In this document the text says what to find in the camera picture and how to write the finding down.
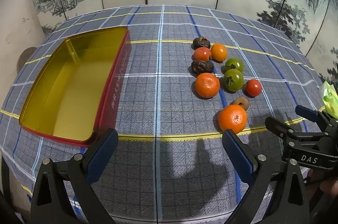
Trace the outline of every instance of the orange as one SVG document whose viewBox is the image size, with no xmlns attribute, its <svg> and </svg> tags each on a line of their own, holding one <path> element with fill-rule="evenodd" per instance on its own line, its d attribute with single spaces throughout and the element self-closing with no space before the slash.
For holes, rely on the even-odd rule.
<svg viewBox="0 0 338 224">
<path fill-rule="evenodd" d="M 201 61 L 209 61 L 211 58 L 211 51 L 209 48 L 200 47 L 194 52 L 194 58 Z"/>
<path fill-rule="evenodd" d="M 227 56 L 228 51 L 222 44 L 214 44 L 211 48 L 211 56 L 218 62 L 223 62 Z"/>
<path fill-rule="evenodd" d="M 218 124 L 222 131 L 232 129 L 234 133 L 241 132 L 248 121 L 245 110 L 237 104 L 225 107 L 218 115 Z"/>
<path fill-rule="evenodd" d="M 219 79 L 211 73 L 201 73 L 195 81 L 195 90 L 203 98 L 214 97 L 220 87 Z"/>
</svg>

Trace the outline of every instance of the green package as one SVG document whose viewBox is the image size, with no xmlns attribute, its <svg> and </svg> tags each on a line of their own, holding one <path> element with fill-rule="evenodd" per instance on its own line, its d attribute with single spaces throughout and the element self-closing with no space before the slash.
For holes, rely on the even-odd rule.
<svg viewBox="0 0 338 224">
<path fill-rule="evenodd" d="M 325 111 L 331 114 L 334 118 L 338 118 L 338 95 L 333 84 L 324 82 L 319 88 L 320 95 L 325 106 Z"/>
</svg>

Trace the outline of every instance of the mandarin orange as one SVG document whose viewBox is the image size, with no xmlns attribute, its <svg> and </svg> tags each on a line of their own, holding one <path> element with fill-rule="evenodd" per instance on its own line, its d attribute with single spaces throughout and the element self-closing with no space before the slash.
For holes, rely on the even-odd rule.
<svg viewBox="0 0 338 224">
<path fill-rule="evenodd" d="M 201 73 L 195 81 L 195 90 L 203 98 L 214 97 L 220 86 L 219 79 L 211 73 Z"/>
<path fill-rule="evenodd" d="M 245 110 L 237 104 L 228 105 L 218 115 L 218 124 L 221 130 L 232 129 L 236 134 L 245 128 L 247 120 Z"/>
</svg>

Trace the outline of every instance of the blue gripper pad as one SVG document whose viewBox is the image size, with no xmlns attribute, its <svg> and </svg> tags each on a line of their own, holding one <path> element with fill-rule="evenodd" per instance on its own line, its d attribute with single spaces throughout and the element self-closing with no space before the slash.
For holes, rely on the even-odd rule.
<svg viewBox="0 0 338 224">
<path fill-rule="evenodd" d="M 243 144 L 231 129 L 223 132 L 222 144 L 242 182 L 253 185 L 257 161 L 252 149 Z"/>
<path fill-rule="evenodd" d="M 301 106 L 301 105 L 296 106 L 295 113 L 314 123 L 320 121 L 318 111 L 308 109 L 305 106 Z"/>
<path fill-rule="evenodd" d="M 91 160 L 87 166 L 87 175 L 86 181 L 89 185 L 97 182 L 105 167 L 108 164 L 108 161 L 112 157 L 117 144 L 119 141 L 119 135 L 115 129 L 112 129 L 107 138 L 102 142 L 101 146 L 98 148 L 97 152 L 93 155 L 89 155 Z M 87 152 L 90 153 L 90 148 L 85 152 L 84 156 L 86 157 Z"/>
</svg>

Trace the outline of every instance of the red tomato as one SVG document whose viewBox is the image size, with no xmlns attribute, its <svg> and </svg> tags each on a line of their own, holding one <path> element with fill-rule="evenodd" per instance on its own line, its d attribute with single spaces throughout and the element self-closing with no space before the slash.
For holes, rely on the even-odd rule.
<svg viewBox="0 0 338 224">
<path fill-rule="evenodd" d="M 256 97 L 261 94 L 262 92 L 262 85 L 261 83 L 256 79 L 251 79 L 246 84 L 245 88 L 247 94 L 249 94 L 252 97 Z"/>
</svg>

